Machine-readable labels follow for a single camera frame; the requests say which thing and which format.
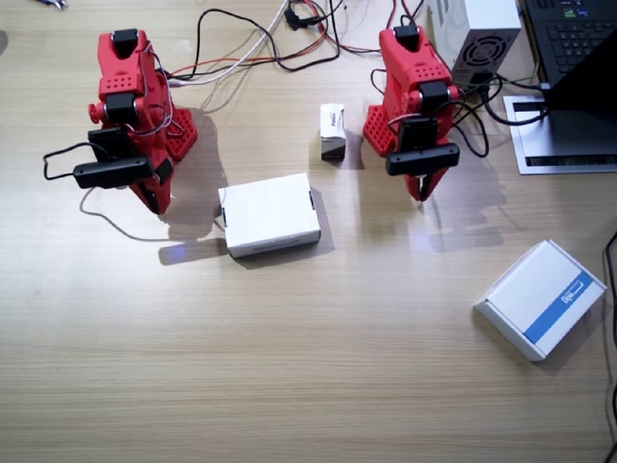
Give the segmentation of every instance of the blue stripe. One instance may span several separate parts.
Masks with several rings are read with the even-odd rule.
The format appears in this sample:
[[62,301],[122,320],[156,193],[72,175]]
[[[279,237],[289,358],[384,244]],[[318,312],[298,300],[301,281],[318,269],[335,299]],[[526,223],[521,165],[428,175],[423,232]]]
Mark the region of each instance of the blue stripe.
[[588,273],[580,272],[538,319],[533,322],[527,331],[524,332],[524,335],[534,344],[538,342],[592,283],[593,279]]

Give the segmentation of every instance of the wire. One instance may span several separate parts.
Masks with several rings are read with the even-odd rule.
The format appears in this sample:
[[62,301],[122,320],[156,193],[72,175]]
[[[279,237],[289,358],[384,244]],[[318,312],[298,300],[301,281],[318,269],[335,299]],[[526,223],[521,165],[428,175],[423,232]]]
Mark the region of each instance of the wire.
[[240,58],[240,60],[238,60],[234,65],[232,65],[231,67],[229,67],[227,70],[223,71],[223,73],[212,77],[210,79],[207,80],[198,80],[198,81],[185,81],[185,82],[174,82],[173,86],[175,87],[184,87],[184,86],[188,86],[188,85],[205,85],[205,84],[209,84],[212,82],[215,82],[223,77],[225,77],[226,75],[230,74],[234,69],[236,69],[238,66],[240,66],[242,63],[244,63],[251,55],[253,55],[253,53],[255,53],[255,51],[259,48],[259,46],[261,45],[261,43],[266,39],[266,37],[268,37],[268,35],[270,34],[271,31],[274,30],[275,26],[278,24],[279,19],[282,16],[282,12],[285,9],[285,6],[287,5],[288,0],[283,0],[281,3],[281,7],[279,8],[279,10],[277,11],[276,16],[274,17],[274,19],[272,20],[272,22],[270,23],[270,26],[268,26],[268,29],[263,29],[261,26],[259,26],[256,22],[254,22],[252,19],[249,19],[247,17],[243,17],[243,16],[239,16],[237,14],[233,14],[233,13],[229,13],[226,12],[225,10],[220,10],[217,8],[213,8],[210,10],[206,10],[205,12],[203,12],[200,16],[200,20],[197,23],[197,51],[195,54],[195,65],[193,66],[193,71],[191,72],[191,77],[193,78],[195,76],[195,73],[197,71],[197,66],[198,63],[200,61],[200,51],[201,51],[201,22],[203,21],[203,19],[205,18],[205,16],[209,13],[221,13],[221,14],[226,14],[232,17],[235,17],[237,19],[242,19],[244,21],[248,21],[251,22],[255,27],[258,27],[259,29],[262,30],[262,32],[264,32],[263,36],[261,36],[261,38],[255,43],[255,45],[253,45],[253,47],[242,57]]
[[[526,82],[526,81],[529,81],[529,80],[533,80],[533,79],[535,79],[535,78],[538,76],[538,72],[540,72],[540,63],[536,63],[536,66],[535,66],[535,68],[534,68],[534,70],[533,70],[533,73],[532,73],[531,75],[528,75],[527,77],[521,77],[521,78],[519,78],[519,79],[511,79],[511,80],[505,79],[503,76],[501,76],[501,75],[499,75],[499,74],[498,74],[498,77],[500,77],[500,78],[502,78],[502,79],[503,79],[503,83],[504,83],[504,84],[507,84],[507,85],[515,85],[515,86],[516,86],[516,85],[517,85],[518,83],[520,83],[520,82]],[[481,84],[479,84],[479,85],[476,85],[476,86],[475,86],[475,87],[473,87],[472,89],[466,90],[466,92],[467,92],[468,94],[469,94],[469,93],[471,93],[471,92],[474,92],[475,90],[477,90],[477,89],[479,89],[480,87],[482,87],[482,86],[486,85],[487,83],[489,83],[489,84],[490,84],[490,85],[492,85],[492,86],[499,85],[498,83],[491,83],[491,82],[493,82],[494,80],[497,80],[497,77],[496,77],[496,76],[491,77],[491,78],[490,78],[489,80],[487,80],[486,82],[483,82],[483,83],[481,83]],[[472,85],[472,84],[471,84],[471,82],[460,82],[460,81],[457,81],[457,80],[455,80],[455,81],[454,81],[454,83],[455,83],[456,85],[463,86],[463,87],[467,87],[467,86],[469,86],[469,85]],[[526,88],[527,88],[526,86],[521,86],[521,85],[519,85],[518,87],[522,87],[522,88],[524,88],[524,89],[526,89]],[[532,88],[532,89],[530,89],[530,90],[540,90],[540,86],[538,85],[537,87],[538,87],[538,89]]]
[[[497,76],[497,79],[499,79],[499,82],[503,82],[499,76]],[[488,86],[482,87],[480,89],[480,97],[482,98],[482,103],[486,107],[487,112],[495,121],[497,121],[498,123],[502,123],[503,125],[508,125],[511,127],[520,127],[522,125],[536,123],[544,119],[550,113],[550,109],[546,109],[544,111],[541,111],[541,113],[538,116],[531,118],[531,119],[527,119],[525,121],[508,121],[507,119],[500,117],[491,107],[491,104],[490,104],[491,101],[489,100]]]
[[109,152],[107,152],[105,148],[103,148],[100,145],[97,145],[96,143],[89,143],[89,142],[78,143],[77,145],[73,145],[72,147],[68,147],[63,150],[50,152],[49,154],[46,154],[45,156],[42,157],[42,161],[44,163],[43,168],[42,168],[42,173],[45,176],[45,180],[51,181],[51,180],[57,180],[58,178],[73,177],[73,173],[60,174],[59,176],[50,177],[47,173],[47,169],[49,168],[47,159],[49,159],[50,157],[57,156],[59,154],[64,154],[69,151],[77,150],[78,148],[82,148],[82,147],[92,147],[94,150],[100,150],[103,154],[105,154],[106,156],[109,156]]
[[[403,19],[408,19],[408,20],[409,20],[409,22],[408,22],[407,24],[405,24],[405,23],[403,22]],[[409,25],[411,25],[411,24],[414,24],[414,19],[413,19],[411,16],[409,16],[408,14],[402,14],[402,15],[401,15],[401,27],[403,27],[403,26],[409,26]]]
[[463,140],[465,140],[465,144],[468,146],[468,148],[471,151],[471,153],[473,153],[475,156],[479,157],[480,159],[484,159],[484,158],[488,157],[489,153],[491,152],[491,144],[489,142],[489,135],[488,135],[488,133],[486,131],[486,125],[484,124],[484,122],[478,116],[478,114],[476,112],[477,109],[476,108],[472,108],[470,104],[468,104],[468,103],[466,103],[464,101],[448,101],[448,102],[442,104],[440,107],[438,107],[435,110],[435,113],[434,113],[434,115],[432,117],[435,117],[437,115],[437,113],[439,113],[446,106],[461,106],[461,107],[463,107],[463,108],[465,108],[465,109],[467,109],[469,111],[468,115],[471,114],[473,116],[473,118],[475,119],[475,121],[480,126],[480,132],[482,133],[482,139],[484,141],[484,152],[478,151],[471,144],[471,141],[469,140],[469,137],[468,137],[467,133],[465,133],[465,131],[460,127],[460,123],[461,123],[462,120],[459,120],[458,122],[454,123],[452,126],[459,131],[459,133],[463,137]]
[[[477,108],[473,108],[471,107],[470,104],[464,102],[464,101],[447,101],[446,103],[438,106],[438,108],[433,112],[433,114],[431,116],[429,116],[429,118],[436,118],[437,115],[440,113],[440,111],[442,111],[443,108],[446,108],[447,106],[462,106],[464,108],[466,108],[469,112],[466,114],[466,116],[468,116],[469,114],[471,114],[473,116],[473,118],[478,122],[478,125],[480,126],[480,131],[482,133],[482,139],[484,141],[484,151],[480,152],[478,151],[472,144],[471,141],[467,135],[467,133],[465,133],[465,131],[459,126],[461,121],[458,121],[456,123],[454,123],[452,126],[454,128],[456,128],[461,135],[463,136],[463,140],[465,140],[465,143],[467,144],[469,150],[471,151],[471,153],[473,153],[475,156],[484,159],[486,157],[488,157],[489,153],[491,152],[491,144],[489,143],[489,135],[486,131],[486,125],[484,124],[484,122],[482,121],[482,119],[477,115]],[[392,125],[395,123],[400,123],[401,121],[405,121],[407,119],[410,118],[414,118],[417,116],[422,116],[420,114],[404,114],[402,116],[399,116],[397,118],[392,119],[389,123],[388,123],[388,127],[389,129],[396,134],[396,131],[394,131],[394,129],[392,128]]]
[[[482,87],[482,86],[488,86],[494,79],[496,79],[495,77],[489,79],[488,81],[486,81],[484,84],[481,84],[478,86],[478,88]],[[499,87],[497,88],[497,90],[495,91],[495,93],[490,96],[487,100],[487,102],[491,102],[493,101],[495,98],[497,98],[497,96],[501,93],[501,91],[503,90],[503,82],[501,80],[499,80],[498,82]],[[478,104],[477,106],[473,107],[473,111],[477,111],[478,109],[480,109],[481,107],[485,106],[486,103],[482,102],[480,104]],[[470,115],[471,111],[468,111],[466,113],[465,116],[462,116],[458,121],[454,121],[454,125],[458,125],[459,123],[461,123],[462,121],[464,121],[469,115]]]
[[[329,0],[329,3],[330,3],[331,10],[333,10],[334,9],[333,0]],[[277,45],[276,45],[276,43],[274,41],[274,38],[262,26],[257,24],[252,19],[249,19],[249,18],[244,17],[244,16],[240,16],[238,14],[232,14],[232,13],[224,12],[224,11],[217,11],[217,12],[223,13],[223,14],[227,14],[227,15],[236,17],[238,19],[242,19],[242,20],[250,22],[257,29],[262,31],[264,33],[264,35],[270,41],[270,43],[272,45],[272,48],[273,48],[274,57],[263,57],[263,58],[250,58],[250,59],[247,59],[247,61],[254,61],[254,62],[251,63],[250,65],[246,65],[246,67],[257,66],[257,65],[265,64],[265,63],[277,63],[277,65],[279,65],[279,67],[283,68],[284,70],[286,70],[288,72],[297,72],[299,70],[310,68],[310,67],[313,67],[313,66],[316,66],[316,65],[319,65],[319,64],[329,63],[330,61],[334,61],[334,60],[336,60],[336,59],[338,59],[340,57],[341,46],[340,46],[340,41],[338,39],[338,32],[337,32],[337,29],[336,29],[336,22],[335,22],[335,17],[334,16],[332,16],[332,23],[333,23],[333,29],[334,29],[334,32],[335,32],[336,54],[334,56],[332,56],[332,57],[329,57],[329,58],[323,58],[323,59],[320,59],[320,60],[316,60],[316,61],[307,63],[307,64],[302,65],[302,66],[298,66],[296,68],[290,68],[290,67],[284,65],[282,63],[282,61],[285,61],[286,59],[291,59],[291,58],[295,58],[295,57],[302,56],[304,54],[310,53],[310,51],[312,51],[320,43],[321,39],[324,38],[325,36],[327,36],[327,29],[326,28],[324,28],[323,31],[322,31],[322,38],[318,39],[316,42],[312,43],[311,45],[306,47],[304,50],[301,50],[301,52],[294,53],[294,54],[286,56],[286,57],[280,57]],[[173,79],[178,79],[178,80],[188,80],[188,79],[193,78],[195,75],[197,75],[197,73],[195,72],[195,69],[197,68],[197,66],[201,66],[201,65],[205,65],[205,64],[210,64],[210,63],[217,63],[217,62],[220,62],[220,61],[235,61],[235,60],[236,60],[235,58],[222,58],[222,59],[219,59],[219,60],[211,60],[211,61],[207,61],[207,62],[203,62],[203,63],[197,63],[196,65],[193,65],[193,66],[190,66],[190,67],[178,69],[177,71],[175,71],[175,72],[173,72],[171,74],[171,77]],[[220,72],[222,70],[224,70],[224,73],[221,74],[221,75],[226,75],[226,74],[228,74],[229,72],[231,72],[234,68],[236,68],[238,66],[244,66],[244,65],[240,64],[239,62],[236,62],[232,66],[216,69],[215,71],[212,71],[212,72],[203,72],[203,73],[201,73],[201,75],[207,75],[207,74],[210,74],[210,73],[216,73],[216,72]],[[191,68],[193,71],[190,74],[188,74],[188,75],[176,75],[178,72],[186,70],[187,68]],[[184,82],[184,84],[186,84],[186,85],[189,85],[189,84],[192,84],[192,83],[197,83],[197,82]]]
[[[154,59],[158,63],[160,71],[163,74],[163,78],[165,79],[165,86],[167,87],[167,102],[168,102],[169,107],[170,107],[170,112],[168,114],[167,111],[165,110],[165,108],[163,106],[161,106],[160,104],[151,104],[150,107],[154,107],[154,108],[158,108],[158,109],[162,109],[163,110],[163,121],[161,121],[161,123],[158,124],[156,127],[154,127],[152,130],[147,130],[147,131],[144,131],[144,132],[138,132],[137,130],[135,130],[135,128],[131,124],[126,123],[125,124],[126,128],[128,128],[131,132],[133,132],[138,137],[147,137],[149,135],[154,135],[159,130],[162,130],[163,128],[169,127],[172,124],[172,122],[174,121],[174,104],[172,103],[172,89],[170,87],[170,81],[169,81],[169,79],[167,77],[167,72],[165,71],[165,68],[163,68],[163,65],[162,65],[161,60],[159,59],[158,55],[156,53],[154,53],[154,50],[152,49],[152,43],[149,43],[148,46],[146,47],[146,50],[144,50],[144,51],[145,52],[149,52],[152,56],[154,56]],[[141,61],[140,61],[139,66],[140,66],[140,69],[142,70],[142,76],[144,77],[144,88],[146,89],[146,95],[148,95],[148,85],[146,85],[146,74],[144,73],[144,70],[142,68],[142,62]]]
[[375,88],[377,92],[379,92],[382,95],[385,95],[386,93],[382,89],[377,87],[377,84],[375,84],[375,72],[387,72],[387,71],[385,69],[374,69],[370,72],[370,83],[373,84],[373,87]]
[[392,21],[394,20],[394,14],[396,13],[396,0],[392,0],[392,11],[389,14],[388,23],[386,24],[386,29],[389,29],[392,25]]
[[[405,12],[409,14],[409,10],[407,10],[407,7],[405,5],[405,0],[401,0],[401,1],[403,2],[403,7],[405,7]],[[414,11],[413,14],[411,14],[411,17],[413,20],[416,20],[416,16],[420,12],[422,5],[424,5],[424,0],[420,0],[420,3],[417,4],[416,10]]]
[[519,83],[519,80],[508,80],[505,77],[503,77],[501,74],[495,74],[499,79],[503,79],[503,83],[504,84],[510,84],[510,85],[514,85],[515,87],[519,87],[520,89],[526,89],[526,90],[542,90],[542,87],[540,87],[540,84],[534,84],[534,85],[527,85],[527,84],[521,84]]
[[306,18],[300,18],[298,17],[298,15],[295,14],[295,12],[293,11],[293,5],[297,4],[297,3],[301,3],[302,0],[297,0],[297,1],[291,1],[288,0],[287,3],[287,10],[289,12],[291,12],[293,14],[293,20],[291,20],[290,22],[290,18],[287,18],[287,23],[289,24],[289,26],[293,27],[296,26],[296,29],[298,28],[307,28],[308,26],[314,26],[322,21],[326,21],[328,20],[328,17],[334,17],[336,10],[338,10],[340,8],[340,6],[345,2],[345,0],[340,0],[338,2],[338,4],[335,6],[335,8],[330,11],[328,14],[326,14],[323,9],[321,9],[321,7],[319,7],[322,10],[322,14],[321,16],[318,16],[317,13],[315,13],[315,16],[313,17],[306,17]]
[[[467,103],[467,95],[461,92],[461,96],[463,97],[463,102]],[[465,109],[465,106],[461,105],[461,107],[459,108],[459,111],[452,117],[452,120],[453,121],[456,120],[456,118],[458,118],[461,115],[464,109]]]
[[[604,248],[604,255],[606,258],[606,266],[608,267],[608,283],[610,285],[610,292],[613,298],[613,344],[615,345],[615,348],[617,348],[617,284],[615,283],[615,268],[613,267],[613,259],[611,256],[615,242],[617,242],[617,232],[613,234],[612,238],[608,241],[608,244],[606,244],[606,247]],[[613,388],[611,405],[613,410],[613,420],[617,423],[617,383],[615,383]],[[613,447],[606,456],[604,463],[610,463],[615,454],[617,454],[617,442],[613,444]]]
[[[324,12],[323,8],[321,8],[321,6],[318,3],[316,3],[314,0],[293,0],[292,3],[305,3],[309,8],[311,8],[313,10],[313,12],[315,14],[317,14],[317,10],[319,10],[322,13],[322,15],[325,15],[325,12]],[[330,35],[328,34],[328,31],[327,31],[327,29],[328,29],[328,19],[326,18],[326,20],[324,22],[326,23],[325,27],[321,23],[318,24],[319,31],[322,34],[325,34],[325,39],[327,41],[329,41],[330,43],[335,43],[335,40],[332,37],[330,37]],[[365,54],[369,54],[369,53],[381,53],[380,49],[362,48],[362,47],[359,47],[359,46],[344,45],[342,43],[340,44],[340,48],[345,50],[345,51],[347,51],[347,52],[349,52],[349,53],[352,53],[354,55],[365,55]]]

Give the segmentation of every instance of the white box with blue stripe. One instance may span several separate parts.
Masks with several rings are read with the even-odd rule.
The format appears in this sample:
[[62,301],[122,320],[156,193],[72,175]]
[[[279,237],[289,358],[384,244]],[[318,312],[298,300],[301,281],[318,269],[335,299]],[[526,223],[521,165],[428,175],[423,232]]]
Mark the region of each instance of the white box with blue stripe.
[[531,362],[544,360],[606,286],[553,241],[531,248],[475,305]]

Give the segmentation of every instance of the white cardboard box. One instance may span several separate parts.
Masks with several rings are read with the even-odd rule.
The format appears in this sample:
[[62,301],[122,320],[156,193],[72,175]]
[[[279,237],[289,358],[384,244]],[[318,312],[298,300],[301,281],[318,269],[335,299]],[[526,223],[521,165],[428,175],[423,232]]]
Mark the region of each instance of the white cardboard box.
[[219,189],[233,258],[315,243],[321,237],[309,177],[288,177]]
[[320,108],[321,158],[342,161],[345,158],[345,105],[322,104]]
[[553,241],[531,248],[475,308],[524,356],[544,360],[606,286]]

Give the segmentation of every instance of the white cable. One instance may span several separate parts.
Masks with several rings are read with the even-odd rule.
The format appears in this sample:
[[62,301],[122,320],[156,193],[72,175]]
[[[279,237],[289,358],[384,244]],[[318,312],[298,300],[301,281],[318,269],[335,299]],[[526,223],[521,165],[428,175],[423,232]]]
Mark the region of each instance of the white cable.
[[[285,10],[285,7],[287,6],[287,2],[288,2],[288,0],[283,0],[282,1],[281,7],[279,8],[279,12],[277,13],[275,18],[270,23],[270,26],[268,26],[267,31],[268,31],[269,34],[272,34],[272,31],[275,29],[275,27],[279,23],[279,19],[281,19],[282,12]],[[266,37],[267,37],[267,35],[263,34],[261,36],[261,38],[257,41],[257,43],[255,45],[253,45],[253,48],[251,48],[247,52],[246,55],[244,55],[242,58],[240,58],[240,61],[236,62],[233,66],[231,66],[229,69],[225,70],[224,72],[218,74],[216,77],[211,77],[211,78],[206,79],[206,80],[190,80],[190,81],[175,80],[175,81],[170,82],[170,87],[174,88],[174,87],[187,87],[189,85],[205,85],[205,84],[211,84],[212,82],[216,82],[217,80],[222,79],[226,75],[228,75],[231,72],[233,72],[233,70],[236,69],[238,66],[240,66],[245,61],[247,61],[247,59],[251,55],[253,55],[255,53],[255,51],[259,48],[259,46],[263,43],[263,41],[266,39]]]
[[[135,128],[131,124],[127,123],[126,127],[131,132],[133,132],[135,135],[139,137],[147,137],[149,135],[153,135],[157,133],[159,130],[169,127],[174,122],[174,104],[172,103],[172,90],[170,88],[170,81],[167,79],[167,72],[165,71],[165,68],[163,68],[163,65],[161,64],[161,60],[159,59],[158,55],[154,53],[151,42],[148,43],[148,46],[144,50],[144,53],[150,53],[154,57],[156,62],[158,63],[158,66],[161,68],[161,73],[163,74],[163,77],[165,78],[165,86],[167,87],[167,102],[170,105],[170,112],[168,114],[167,111],[165,111],[165,108],[163,107],[163,113],[164,113],[163,121],[158,126],[154,127],[152,130],[148,130],[146,132],[138,132],[137,130],[135,130]],[[140,71],[142,72],[142,78],[144,79],[144,97],[147,97],[148,96],[148,85],[146,83],[146,74],[144,73],[144,68],[142,67],[141,59],[139,60],[139,67],[140,67]]]

